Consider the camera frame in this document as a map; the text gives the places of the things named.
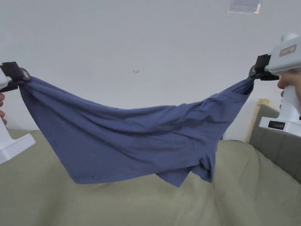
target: white plastic base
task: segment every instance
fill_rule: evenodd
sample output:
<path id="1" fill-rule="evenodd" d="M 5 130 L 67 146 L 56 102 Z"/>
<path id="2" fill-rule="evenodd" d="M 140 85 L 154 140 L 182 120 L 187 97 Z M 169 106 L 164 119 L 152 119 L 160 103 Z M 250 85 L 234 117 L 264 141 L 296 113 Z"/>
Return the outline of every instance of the white plastic base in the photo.
<path id="1" fill-rule="evenodd" d="M 16 140 L 12 138 L 6 140 L 5 143 L 0 144 L 0 164 L 15 157 L 35 143 L 34 138 L 30 134 Z"/>
<path id="2" fill-rule="evenodd" d="M 285 125 L 284 125 L 283 128 L 279 127 L 278 129 L 269 128 L 270 121 L 282 122 L 282 123 L 285 123 Z M 286 134 L 286 135 L 294 135 L 294 136 L 301 137 L 301 124 L 291 122 L 291 121 L 279 120 L 277 118 L 262 117 L 262 119 L 260 121 L 260 124 L 259 124 L 259 127 L 265 128 L 265 129 L 268 129 L 268 130 L 272 130 L 272 131 L 275 131 L 275 132 L 278 132 L 278 133 Z"/>

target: sticker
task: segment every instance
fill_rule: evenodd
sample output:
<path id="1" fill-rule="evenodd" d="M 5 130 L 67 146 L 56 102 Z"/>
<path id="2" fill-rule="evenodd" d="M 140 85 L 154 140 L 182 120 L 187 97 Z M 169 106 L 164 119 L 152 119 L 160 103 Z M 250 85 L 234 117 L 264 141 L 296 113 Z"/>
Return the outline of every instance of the sticker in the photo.
<path id="1" fill-rule="evenodd" d="M 280 55 L 279 56 L 285 56 L 287 54 L 293 53 L 296 51 L 297 45 L 288 47 L 286 49 L 281 50 Z"/>

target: finger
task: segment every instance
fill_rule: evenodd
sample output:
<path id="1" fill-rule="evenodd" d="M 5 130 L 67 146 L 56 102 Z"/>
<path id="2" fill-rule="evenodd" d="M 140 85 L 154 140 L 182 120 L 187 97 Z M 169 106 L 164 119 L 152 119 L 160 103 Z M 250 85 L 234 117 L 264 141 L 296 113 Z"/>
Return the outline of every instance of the finger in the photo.
<path id="1" fill-rule="evenodd" d="M 5 99 L 5 95 L 3 93 L 0 93 L 0 102 L 2 102 Z"/>
<path id="2" fill-rule="evenodd" d="M 0 111 L 0 117 L 3 118 L 5 116 L 5 113 L 3 111 Z"/>
<path id="3" fill-rule="evenodd" d="M 281 79 L 279 81 L 280 85 L 289 86 L 297 86 L 300 84 L 300 75 L 297 73 L 286 72 L 281 75 Z"/>

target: fabric fold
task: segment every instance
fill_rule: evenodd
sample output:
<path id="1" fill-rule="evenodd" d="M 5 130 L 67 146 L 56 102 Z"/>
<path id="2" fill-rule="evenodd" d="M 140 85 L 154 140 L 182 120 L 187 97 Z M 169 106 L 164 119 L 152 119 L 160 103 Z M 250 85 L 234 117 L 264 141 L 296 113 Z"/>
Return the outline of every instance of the fabric fold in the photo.
<path id="1" fill-rule="evenodd" d="M 76 183 L 157 174 L 179 187 L 190 171 L 212 181 L 217 142 L 253 84 L 246 79 L 196 103 L 130 110 L 84 100 L 34 77 L 20 92 Z"/>

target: blue cloth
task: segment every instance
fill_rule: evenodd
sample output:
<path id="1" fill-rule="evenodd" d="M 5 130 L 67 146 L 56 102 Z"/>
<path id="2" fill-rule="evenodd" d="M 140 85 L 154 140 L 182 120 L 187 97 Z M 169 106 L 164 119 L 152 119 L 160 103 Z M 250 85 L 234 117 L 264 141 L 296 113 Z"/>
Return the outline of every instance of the blue cloth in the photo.
<path id="1" fill-rule="evenodd" d="M 157 174 L 179 187 L 190 171 L 212 181 L 217 143 L 253 84 L 243 80 L 197 103 L 131 110 L 84 100 L 34 77 L 20 91 L 76 183 Z"/>

